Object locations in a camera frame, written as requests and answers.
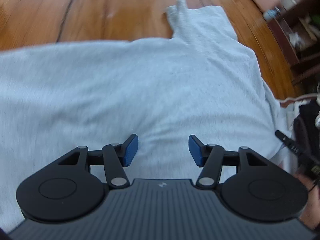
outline black circular base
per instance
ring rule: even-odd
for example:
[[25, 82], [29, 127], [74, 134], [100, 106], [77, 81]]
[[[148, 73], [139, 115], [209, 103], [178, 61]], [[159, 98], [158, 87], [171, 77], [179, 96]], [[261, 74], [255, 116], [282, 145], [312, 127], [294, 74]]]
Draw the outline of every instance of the black circular base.
[[47, 166], [23, 181], [16, 193], [24, 215], [41, 222], [65, 222], [97, 207], [104, 197], [101, 181], [76, 166]]
[[306, 188], [278, 169], [251, 167], [230, 177], [222, 186], [225, 203], [253, 220], [276, 222], [299, 215], [308, 200]]

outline ribbed gray surface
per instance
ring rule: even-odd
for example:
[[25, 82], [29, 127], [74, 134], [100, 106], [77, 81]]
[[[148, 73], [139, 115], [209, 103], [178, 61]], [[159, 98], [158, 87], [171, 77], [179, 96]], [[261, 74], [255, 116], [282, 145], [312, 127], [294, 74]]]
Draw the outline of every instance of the ribbed gray surface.
[[136, 179], [127, 189], [111, 191], [100, 208], [84, 218], [59, 225], [26, 220], [9, 236], [14, 240], [308, 240], [314, 237], [298, 220], [278, 224], [243, 220], [229, 212], [214, 192], [197, 190], [186, 179]]

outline metal rivet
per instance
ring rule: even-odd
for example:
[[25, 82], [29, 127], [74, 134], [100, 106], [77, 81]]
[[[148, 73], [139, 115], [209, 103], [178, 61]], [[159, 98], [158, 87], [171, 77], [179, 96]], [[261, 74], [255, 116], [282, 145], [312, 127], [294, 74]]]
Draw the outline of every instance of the metal rivet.
[[115, 186], [123, 186], [126, 183], [127, 183], [127, 180], [125, 178], [117, 177], [111, 180], [111, 184]]
[[209, 178], [209, 177], [203, 177], [203, 178], [199, 179], [199, 183], [202, 186], [211, 186], [214, 183], [214, 179]]

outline logo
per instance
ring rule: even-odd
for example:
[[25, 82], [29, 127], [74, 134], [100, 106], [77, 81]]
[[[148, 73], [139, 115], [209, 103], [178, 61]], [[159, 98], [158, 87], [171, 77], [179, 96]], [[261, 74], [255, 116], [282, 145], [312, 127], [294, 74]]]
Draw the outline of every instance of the logo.
[[167, 186], [167, 184], [164, 183], [164, 182], [162, 182], [162, 183], [160, 183], [160, 184], [158, 184], [158, 185], [159, 185], [159, 187], [165, 187], [165, 186]]

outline wooden shelf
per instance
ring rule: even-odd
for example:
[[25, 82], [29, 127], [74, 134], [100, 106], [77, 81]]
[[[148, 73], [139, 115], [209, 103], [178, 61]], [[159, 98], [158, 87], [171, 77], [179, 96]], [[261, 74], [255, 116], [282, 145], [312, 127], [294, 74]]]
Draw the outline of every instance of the wooden shelf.
[[[297, 84], [320, 72], [319, 41], [313, 41], [310, 38], [299, 20], [299, 18], [305, 18], [307, 14], [320, 14], [320, 0], [302, 0], [284, 14], [268, 22], [268, 27], [289, 63], [293, 75], [298, 75], [293, 79], [292, 84]], [[306, 45], [301, 51], [296, 51], [288, 39], [289, 33], [295, 32]]]

